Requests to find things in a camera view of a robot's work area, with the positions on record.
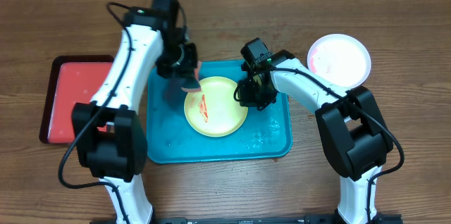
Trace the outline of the yellow-green plate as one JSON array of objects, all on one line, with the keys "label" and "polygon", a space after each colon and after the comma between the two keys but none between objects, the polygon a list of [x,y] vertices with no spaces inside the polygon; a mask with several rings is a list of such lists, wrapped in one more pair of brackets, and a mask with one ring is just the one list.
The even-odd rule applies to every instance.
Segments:
[{"label": "yellow-green plate", "polygon": [[247,118],[248,108],[234,99],[237,83],[220,76],[199,83],[201,90],[185,97],[184,113],[190,126],[208,137],[224,137],[238,130]]}]

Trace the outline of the white plate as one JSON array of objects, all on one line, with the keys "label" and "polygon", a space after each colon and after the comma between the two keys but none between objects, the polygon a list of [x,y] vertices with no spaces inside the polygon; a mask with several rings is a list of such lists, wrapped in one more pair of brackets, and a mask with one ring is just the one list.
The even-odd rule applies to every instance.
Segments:
[{"label": "white plate", "polygon": [[362,85],[371,72],[371,57],[357,39],[329,34],[316,40],[307,53],[308,69],[335,85],[349,89]]}]

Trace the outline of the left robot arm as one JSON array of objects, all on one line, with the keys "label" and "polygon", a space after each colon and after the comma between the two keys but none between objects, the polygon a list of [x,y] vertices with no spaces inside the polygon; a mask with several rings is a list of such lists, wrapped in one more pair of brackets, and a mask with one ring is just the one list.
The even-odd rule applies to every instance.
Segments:
[{"label": "left robot arm", "polygon": [[75,139],[59,164],[58,179],[74,187],[64,180],[63,168],[76,150],[80,165],[96,179],[78,188],[104,186],[116,211],[115,223],[155,223],[142,181],[147,138],[138,118],[140,101],[153,69],[198,90],[197,48],[187,37],[186,25],[177,25],[178,18],[186,17],[178,0],[152,0],[149,8],[125,10],[116,18],[122,39],[109,74],[89,103],[77,103],[72,111]]}]

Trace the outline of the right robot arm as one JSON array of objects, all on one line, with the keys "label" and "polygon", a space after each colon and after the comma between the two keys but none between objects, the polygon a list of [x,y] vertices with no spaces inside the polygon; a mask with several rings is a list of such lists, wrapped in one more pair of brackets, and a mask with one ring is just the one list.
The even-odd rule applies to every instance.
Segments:
[{"label": "right robot arm", "polygon": [[262,111],[277,94],[295,99],[316,118],[323,152],[340,176],[340,202],[330,223],[401,223],[375,206],[377,179],[393,150],[373,94],[365,87],[346,89],[313,74],[289,51],[272,53],[259,39],[240,53],[247,73],[234,92],[241,106]]}]

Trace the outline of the red water tray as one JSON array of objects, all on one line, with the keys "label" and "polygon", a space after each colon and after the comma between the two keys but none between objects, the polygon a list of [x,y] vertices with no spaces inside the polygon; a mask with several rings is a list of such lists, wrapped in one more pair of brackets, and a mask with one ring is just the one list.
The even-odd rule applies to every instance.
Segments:
[{"label": "red water tray", "polygon": [[110,55],[59,56],[51,66],[39,140],[69,144],[75,139],[72,112],[87,104],[104,83],[113,63]]}]

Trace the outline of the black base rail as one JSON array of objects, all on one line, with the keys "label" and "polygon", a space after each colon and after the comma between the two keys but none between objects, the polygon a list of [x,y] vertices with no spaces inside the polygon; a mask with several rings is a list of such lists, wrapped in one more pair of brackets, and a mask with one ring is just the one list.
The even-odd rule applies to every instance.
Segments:
[{"label": "black base rail", "polygon": [[[186,219],[186,218],[157,218],[151,223],[158,224],[337,224],[345,223],[334,214],[309,214],[299,218],[214,218],[214,219]],[[112,224],[114,220],[95,220],[91,224]],[[401,215],[383,215],[378,213],[373,219],[375,224],[403,224]]]}]

